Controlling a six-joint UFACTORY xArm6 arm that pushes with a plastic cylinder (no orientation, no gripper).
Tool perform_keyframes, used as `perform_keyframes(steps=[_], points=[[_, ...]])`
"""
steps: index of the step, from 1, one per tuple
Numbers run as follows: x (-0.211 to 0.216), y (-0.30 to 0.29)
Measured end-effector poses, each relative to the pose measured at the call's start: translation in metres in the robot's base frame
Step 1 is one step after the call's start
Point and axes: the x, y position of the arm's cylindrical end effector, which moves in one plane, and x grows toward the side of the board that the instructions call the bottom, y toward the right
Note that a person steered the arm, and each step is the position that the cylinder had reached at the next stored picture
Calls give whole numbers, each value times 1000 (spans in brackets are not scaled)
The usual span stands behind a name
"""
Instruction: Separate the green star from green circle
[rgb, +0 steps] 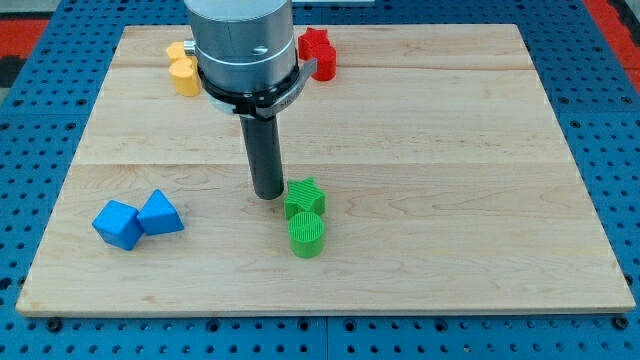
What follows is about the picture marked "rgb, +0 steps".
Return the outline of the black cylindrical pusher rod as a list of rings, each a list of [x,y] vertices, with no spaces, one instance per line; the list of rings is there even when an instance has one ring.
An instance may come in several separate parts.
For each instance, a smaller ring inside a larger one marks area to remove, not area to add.
[[[275,199],[284,191],[277,119],[241,116],[240,124],[254,191],[260,199]]]

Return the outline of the black clamp ring mount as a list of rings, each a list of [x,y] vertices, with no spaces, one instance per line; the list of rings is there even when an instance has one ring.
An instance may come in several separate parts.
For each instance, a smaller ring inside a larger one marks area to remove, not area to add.
[[[266,119],[289,107],[302,93],[307,80],[318,70],[318,60],[311,58],[302,66],[296,65],[281,82],[257,92],[231,92],[208,80],[201,68],[198,75],[211,104],[231,114]]]

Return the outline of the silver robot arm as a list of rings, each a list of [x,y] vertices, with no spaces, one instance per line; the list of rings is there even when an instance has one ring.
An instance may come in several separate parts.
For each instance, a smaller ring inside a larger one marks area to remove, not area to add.
[[[290,0],[185,0],[185,52],[210,101],[240,118],[256,195],[284,191],[277,114],[301,94],[318,60],[298,62]]]

